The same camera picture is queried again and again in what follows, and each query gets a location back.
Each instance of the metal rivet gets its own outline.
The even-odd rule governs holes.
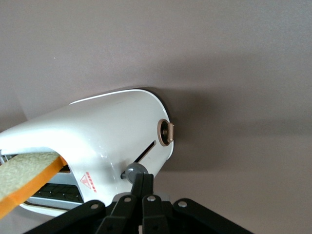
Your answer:
[[[154,196],[149,196],[149,197],[147,198],[147,200],[148,200],[148,201],[155,201],[155,200],[156,200],[156,197],[154,197]]]
[[[179,201],[178,205],[179,207],[182,207],[182,208],[187,207],[187,203],[185,201]]]
[[[124,199],[124,201],[125,201],[125,202],[130,202],[130,201],[131,201],[131,197],[126,197],[126,198]]]
[[[91,209],[92,210],[95,210],[95,209],[97,209],[98,208],[98,204],[96,203],[96,204],[93,204],[92,206],[91,206]]]

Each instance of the red triangle symbol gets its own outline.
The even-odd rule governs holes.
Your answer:
[[[85,186],[87,186],[89,189],[91,189],[91,186],[90,186],[90,184],[89,184],[89,181],[88,181],[86,175],[84,175],[84,176],[81,178],[80,182],[83,183]]]

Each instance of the round knob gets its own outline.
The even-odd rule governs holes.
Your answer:
[[[134,183],[137,174],[148,174],[147,169],[139,163],[131,163],[126,168],[126,177],[130,183]]]

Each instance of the gray background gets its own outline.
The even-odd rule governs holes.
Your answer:
[[[156,191],[252,232],[311,233],[311,12],[300,0],[2,0],[0,131],[143,87],[175,124]],[[16,208],[1,233],[47,219]]]

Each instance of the white toaster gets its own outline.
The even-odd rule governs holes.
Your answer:
[[[82,99],[0,133],[0,161],[57,152],[67,162],[22,207],[57,216],[97,199],[108,206],[129,192],[131,163],[156,175],[173,152],[173,124],[152,93],[133,89]]]

